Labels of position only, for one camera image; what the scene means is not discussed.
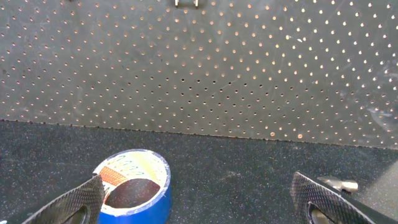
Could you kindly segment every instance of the black countertop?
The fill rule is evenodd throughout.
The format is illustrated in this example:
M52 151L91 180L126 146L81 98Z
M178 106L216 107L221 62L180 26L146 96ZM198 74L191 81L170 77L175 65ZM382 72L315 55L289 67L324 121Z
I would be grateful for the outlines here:
M292 175L354 179L353 197L398 219L398 151L0 121L0 221L20 223L126 149L161 154L169 223L295 223Z

